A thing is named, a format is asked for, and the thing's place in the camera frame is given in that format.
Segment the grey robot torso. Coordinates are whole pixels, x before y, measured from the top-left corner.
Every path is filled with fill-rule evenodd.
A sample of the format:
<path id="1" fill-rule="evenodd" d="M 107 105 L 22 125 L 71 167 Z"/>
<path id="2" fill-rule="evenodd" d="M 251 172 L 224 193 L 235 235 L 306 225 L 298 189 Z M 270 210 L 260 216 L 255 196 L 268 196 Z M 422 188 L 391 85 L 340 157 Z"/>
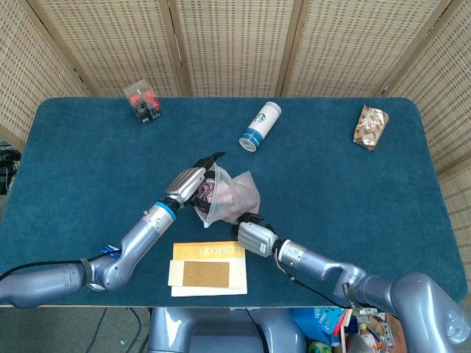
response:
<path id="1" fill-rule="evenodd" d="M 307 353 L 288 308 L 156 307 L 146 353 Z"/>

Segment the clear box of binder clips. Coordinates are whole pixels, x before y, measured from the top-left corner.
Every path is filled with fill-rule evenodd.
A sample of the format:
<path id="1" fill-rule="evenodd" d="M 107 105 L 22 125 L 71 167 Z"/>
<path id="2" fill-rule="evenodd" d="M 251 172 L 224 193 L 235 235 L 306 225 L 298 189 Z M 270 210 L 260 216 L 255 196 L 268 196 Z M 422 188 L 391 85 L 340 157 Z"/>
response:
<path id="1" fill-rule="evenodd" d="M 123 93 L 142 124 L 148 124 L 161 117 L 158 97 L 145 79 L 125 87 Z"/>

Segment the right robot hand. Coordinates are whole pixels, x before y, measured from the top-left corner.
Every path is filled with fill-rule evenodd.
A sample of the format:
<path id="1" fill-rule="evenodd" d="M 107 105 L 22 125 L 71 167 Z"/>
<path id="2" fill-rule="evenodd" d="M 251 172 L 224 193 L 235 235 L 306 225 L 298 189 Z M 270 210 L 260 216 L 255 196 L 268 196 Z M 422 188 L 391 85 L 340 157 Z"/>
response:
<path id="1" fill-rule="evenodd" d="M 270 257 L 275 252 L 279 237 L 269 225 L 261 226 L 262 215 L 244 213 L 232 225 L 231 235 L 238 241 L 239 246 L 262 257 Z"/>

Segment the box of assorted packets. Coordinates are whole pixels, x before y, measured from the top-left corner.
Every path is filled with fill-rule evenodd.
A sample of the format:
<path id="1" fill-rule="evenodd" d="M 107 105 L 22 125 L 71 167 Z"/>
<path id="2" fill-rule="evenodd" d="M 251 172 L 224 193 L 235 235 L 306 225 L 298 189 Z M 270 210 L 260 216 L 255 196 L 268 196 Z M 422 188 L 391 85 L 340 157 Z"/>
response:
<path id="1" fill-rule="evenodd" d="M 347 310 L 333 353 L 407 353 L 399 320 L 376 309 Z"/>

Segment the clear plastic zip bag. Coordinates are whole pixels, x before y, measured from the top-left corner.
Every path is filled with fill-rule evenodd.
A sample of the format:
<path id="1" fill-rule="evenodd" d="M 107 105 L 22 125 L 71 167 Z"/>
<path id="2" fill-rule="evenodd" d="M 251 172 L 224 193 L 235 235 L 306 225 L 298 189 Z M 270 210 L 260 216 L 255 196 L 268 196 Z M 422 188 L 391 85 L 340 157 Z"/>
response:
<path id="1" fill-rule="evenodd" d="M 261 197 L 249 171 L 231 177 L 222 167 L 214 164 L 209 177 L 196 192 L 197 215 L 208 228 L 217 221 L 237 224 L 245 213 L 258 213 Z"/>

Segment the brown and beige card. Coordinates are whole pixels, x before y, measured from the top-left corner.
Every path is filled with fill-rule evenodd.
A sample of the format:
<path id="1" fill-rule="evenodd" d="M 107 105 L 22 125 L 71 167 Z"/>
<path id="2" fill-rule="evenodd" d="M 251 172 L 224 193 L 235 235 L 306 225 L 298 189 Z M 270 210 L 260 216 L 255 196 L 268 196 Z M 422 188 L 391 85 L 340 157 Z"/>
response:
<path id="1" fill-rule="evenodd" d="M 202 288 L 245 288 L 244 267 L 234 262 L 172 260 L 169 286 Z"/>

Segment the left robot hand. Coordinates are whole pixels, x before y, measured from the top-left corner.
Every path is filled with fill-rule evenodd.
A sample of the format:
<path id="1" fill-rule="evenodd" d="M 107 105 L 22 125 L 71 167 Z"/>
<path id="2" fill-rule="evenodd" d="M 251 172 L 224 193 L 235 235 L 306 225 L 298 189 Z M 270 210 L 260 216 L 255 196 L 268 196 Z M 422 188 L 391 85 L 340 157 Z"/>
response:
<path id="1" fill-rule="evenodd" d="M 208 179 L 215 179 L 213 167 L 215 162 L 225 155 L 217 152 L 209 157 L 202 158 L 190 168 L 181 172 L 177 178 L 167 187 L 166 197 L 163 203 L 173 211 L 191 206 L 208 207 L 208 202 L 200 202 L 197 198 L 198 190 Z"/>

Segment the wicker folding screen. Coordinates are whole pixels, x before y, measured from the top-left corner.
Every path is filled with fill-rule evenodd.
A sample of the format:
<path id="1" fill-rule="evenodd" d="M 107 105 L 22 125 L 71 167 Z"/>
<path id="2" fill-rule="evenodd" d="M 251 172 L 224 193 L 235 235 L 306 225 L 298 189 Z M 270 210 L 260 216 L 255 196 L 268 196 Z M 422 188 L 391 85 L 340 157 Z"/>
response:
<path id="1" fill-rule="evenodd" d="M 0 146 L 38 105 L 115 96 L 402 96 L 422 114 L 471 304 L 471 0 L 0 0 Z"/>

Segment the white Starbucks tumbler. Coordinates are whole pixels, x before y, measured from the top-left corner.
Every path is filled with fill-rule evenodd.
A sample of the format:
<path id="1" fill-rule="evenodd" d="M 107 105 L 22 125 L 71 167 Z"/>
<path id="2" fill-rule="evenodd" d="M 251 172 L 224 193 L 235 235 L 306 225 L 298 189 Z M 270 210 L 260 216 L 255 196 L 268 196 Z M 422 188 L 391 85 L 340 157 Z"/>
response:
<path id="1" fill-rule="evenodd" d="M 266 102 L 239 138 L 240 146 L 246 151 L 256 152 L 281 113 L 282 110 L 278 104 L 273 101 Z"/>

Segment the orange Lexicon notebook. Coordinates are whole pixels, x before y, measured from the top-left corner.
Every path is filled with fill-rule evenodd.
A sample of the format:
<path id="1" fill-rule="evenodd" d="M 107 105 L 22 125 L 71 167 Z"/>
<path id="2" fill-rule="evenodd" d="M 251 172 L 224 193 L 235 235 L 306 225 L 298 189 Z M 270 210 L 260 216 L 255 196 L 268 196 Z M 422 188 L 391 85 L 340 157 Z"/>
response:
<path id="1" fill-rule="evenodd" d="M 234 262 L 244 267 L 247 274 L 245 250 L 235 241 L 176 243 L 173 246 L 172 260 Z M 202 288 L 175 287 L 171 288 L 173 297 L 190 296 L 229 296 L 246 295 L 245 288 Z"/>

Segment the gold foil snack packet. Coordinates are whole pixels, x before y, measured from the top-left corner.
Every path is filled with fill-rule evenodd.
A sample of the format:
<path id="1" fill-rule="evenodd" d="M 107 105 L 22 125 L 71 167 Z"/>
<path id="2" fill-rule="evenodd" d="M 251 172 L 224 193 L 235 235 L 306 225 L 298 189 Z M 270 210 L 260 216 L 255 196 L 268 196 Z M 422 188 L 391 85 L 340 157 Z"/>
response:
<path id="1" fill-rule="evenodd" d="M 353 134 L 353 143 L 374 151 L 389 122 L 389 115 L 374 107 L 363 106 Z"/>

